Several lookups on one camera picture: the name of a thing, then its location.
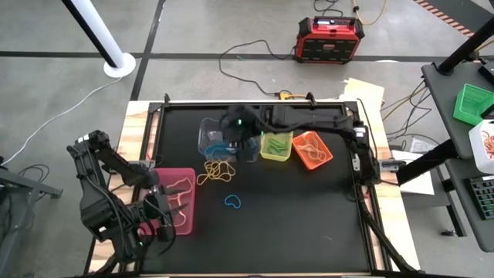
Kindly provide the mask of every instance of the pink plastic bin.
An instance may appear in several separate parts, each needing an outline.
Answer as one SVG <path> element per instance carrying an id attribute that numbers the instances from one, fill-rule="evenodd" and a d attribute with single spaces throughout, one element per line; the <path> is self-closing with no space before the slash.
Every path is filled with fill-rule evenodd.
<path id="1" fill-rule="evenodd" d="M 188 178 L 191 181 L 192 186 L 188 181 L 182 181 L 173 186 L 174 189 L 182 189 L 190 191 L 188 193 L 179 193 L 176 195 L 168 196 L 168 204 L 170 208 L 174 209 L 179 206 L 177 198 L 180 199 L 180 203 L 188 206 L 181 210 L 174 218 L 173 223 L 177 231 L 177 235 L 188 235 L 192 232 L 192 223 L 194 221 L 194 203 L 195 203 L 195 171 L 192 168 L 157 168 L 156 172 L 160 176 L 161 186 L 173 185 L 175 182 L 181 179 Z M 152 220 L 151 224 L 156 229 L 158 227 L 157 220 Z M 146 235 L 151 235 L 151 231 L 145 224 L 141 224 L 141 228 L 145 231 Z"/>

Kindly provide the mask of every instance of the concrete floor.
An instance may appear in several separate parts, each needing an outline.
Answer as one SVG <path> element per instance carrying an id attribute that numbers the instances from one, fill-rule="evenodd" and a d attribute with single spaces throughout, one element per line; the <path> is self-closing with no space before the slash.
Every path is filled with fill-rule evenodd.
<path id="1" fill-rule="evenodd" d="M 382 0 L 361 2 L 364 16 L 371 19 L 378 13 Z M 475 2 L 492 11 L 488 0 Z M 157 0 L 94 0 L 93 3 L 123 51 L 144 50 Z M 349 15 L 350 0 L 341 0 L 334 8 Z M 312 1 L 167 0 L 152 49 L 153 53 L 222 53 L 236 44 L 266 39 L 275 53 L 287 53 L 295 43 L 297 22 L 315 14 Z M 365 31 L 367 36 L 357 55 L 447 56 L 466 40 L 412 0 L 389 1 L 383 18 Z M 0 51 L 96 50 L 61 1 L 2 0 Z M 263 46 L 252 46 L 238 49 L 238 53 L 267 51 Z M 418 85 L 420 67 L 424 64 L 353 62 L 328 66 L 230 60 L 224 61 L 224 68 L 258 80 L 267 90 L 311 91 L 320 98 L 341 94 L 343 81 L 352 77 L 385 87 L 384 99 L 391 103 Z M 40 124 L 71 107 L 92 89 L 110 82 L 102 67 L 102 59 L 0 57 L 0 154 L 8 158 Z M 136 73 L 51 123 L 8 164 L 12 171 L 18 171 L 34 163 L 45 163 L 51 168 L 46 183 L 64 188 L 61 199 L 46 198 L 37 204 L 36 220 L 14 273 L 33 272 L 36 277 L 82 273 L 91 236 L 80 223 L 78 203 L 82 192 L 65 146 L 95 129 L 106 131 L 112 144 L 117 144 Z M 217 61 L 152 59 L 139 100 L 162 99 L 164 93 L 176 100 L 266 98 L 254 86 L 220 74 Z M 437 141 L 447 139 L 432 99 L 424 105 L 434 108 L 433 113 L 409 132 L 422 133 Z M 387 131 L 397 130 L 409 110 L 410 107 L 402 107 L 387 120 Z M 492 276 L 494 264 L 485 262 L 492 262 L 494 255 L 482 253 L 473 236 L 456 239 L 438 235 L 441 229 L 452 227 L 445 208 L 410 210 L 408 218 L 423 270 Z"/>

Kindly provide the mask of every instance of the keyboard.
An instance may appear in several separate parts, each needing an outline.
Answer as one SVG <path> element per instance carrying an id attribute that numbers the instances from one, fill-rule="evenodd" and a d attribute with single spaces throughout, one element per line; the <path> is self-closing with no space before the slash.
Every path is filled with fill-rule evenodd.
<path id="1" fill-rule="evenodd" d="M 470 178 L 467 189 L 480 217 L 484 220 L 494 219 L 494 176 Z"/>

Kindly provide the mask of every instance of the pole base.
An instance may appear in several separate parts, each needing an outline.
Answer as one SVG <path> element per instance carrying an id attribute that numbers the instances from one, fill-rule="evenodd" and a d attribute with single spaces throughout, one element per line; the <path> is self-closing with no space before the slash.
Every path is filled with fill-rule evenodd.
<path id="1" fill-rule="evenodd" d="M 136 60 L 129 53 L 123 54 L 123 66 L 121 68 L 113 68 L 110 65 L 108 65 L 108 63 L 106 62 L 105 65 L 103 66 L 103 70 L 105 71 L 105 73 L 112 78 L 121 78 L 124 76 L 128 76 L 134 71 L 135 68 L 136 68 Z"/>

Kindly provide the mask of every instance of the yellow plastic bin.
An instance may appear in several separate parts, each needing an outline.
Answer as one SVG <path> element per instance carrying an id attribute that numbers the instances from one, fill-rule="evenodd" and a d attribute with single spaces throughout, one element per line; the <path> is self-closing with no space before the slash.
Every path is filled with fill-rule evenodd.
<path id="1" fill-rule="evenodd" d="M 274 161 L 286 161 L 292 153 L 293 132 L 267 133 L 261 139 L 261 156 Z"/>

